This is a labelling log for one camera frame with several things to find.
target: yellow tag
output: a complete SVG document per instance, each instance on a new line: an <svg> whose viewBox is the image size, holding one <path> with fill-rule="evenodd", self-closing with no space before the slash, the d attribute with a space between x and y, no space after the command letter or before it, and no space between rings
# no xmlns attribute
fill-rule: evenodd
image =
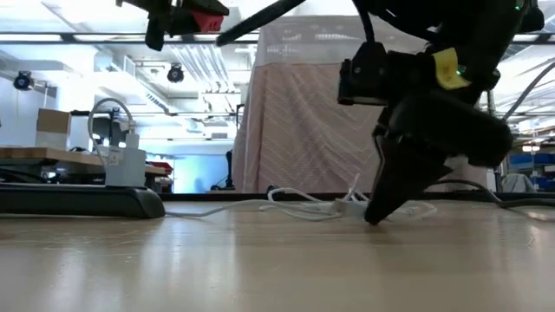
<svg viewBox="0 0 555 312"><path fill-rule="evenodd" d="M435 77L440 86L446 90L453 90L470 85L470 81L457 74L459 60L454 48L444 49L433 54L433 57L435 59Z"/></svg>

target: cardboard box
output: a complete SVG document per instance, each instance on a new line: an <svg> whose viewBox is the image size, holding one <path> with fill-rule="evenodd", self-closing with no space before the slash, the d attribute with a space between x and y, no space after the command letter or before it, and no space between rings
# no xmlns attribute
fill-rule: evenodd
<svg viewBox="0 0 555 312"><path fill-rule="evenodd" d="M71 131L71 114L39 108L36 120L36 147L50 147L67 151Z"/></svg>

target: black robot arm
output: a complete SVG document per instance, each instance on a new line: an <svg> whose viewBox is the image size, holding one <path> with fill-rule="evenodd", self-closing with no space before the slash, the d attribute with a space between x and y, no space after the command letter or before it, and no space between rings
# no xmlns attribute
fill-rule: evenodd
<svg viewBox="0 0 555 312"><path fill-rule="evenodd" d="M303 1L278 1L226 31L217 44L264 26ZM499 80L496 68L514 35L540 30L543 15L531 0L353 2L367 41L341 67L338 102L384 107L372 133L381 166L365 214L378 224L449 174L447 158L466 156L474 166L498 166L505 158L513 145L509 127L474 106ZM426 50L386 51L374 40L369 13L427 40Z"/></svg>

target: security camera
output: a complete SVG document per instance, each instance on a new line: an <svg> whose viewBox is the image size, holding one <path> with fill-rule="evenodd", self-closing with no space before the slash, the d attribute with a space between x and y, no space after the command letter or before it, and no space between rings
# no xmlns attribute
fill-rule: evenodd
<svg viewBox="0 0 555 312"><path fill-rule="evenodd" d="M20 71L14 80L14 88L20 91L29 91L35 87L35 81L31 78L31 72Z"/></svg>
<svg viewBox="0 0 555 312"><path fill-rule="evenodd" d="M172 83L182 82L185 76L181 70L181 64L172 64L172 67L167 72L167 79Z"/></svg>

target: table surface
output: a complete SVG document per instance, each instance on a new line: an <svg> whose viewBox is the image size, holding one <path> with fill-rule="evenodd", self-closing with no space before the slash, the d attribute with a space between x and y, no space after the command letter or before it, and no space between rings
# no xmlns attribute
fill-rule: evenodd
<svg viewBox="0 0 555 312"><path fill-rule="evenodd" d="M98 156L47 147L0 147L0 159L52 159L90 166L102 166ZM164 168L146 166L147 173L166 175Z"/></svg>
<svg viewBox="0 0 555 312"><path fill-rule="evenodd" d="M424 219L373 228L249 207L204 219L4 216L0 310L555 310L549 211L433 205Z"/></svg>

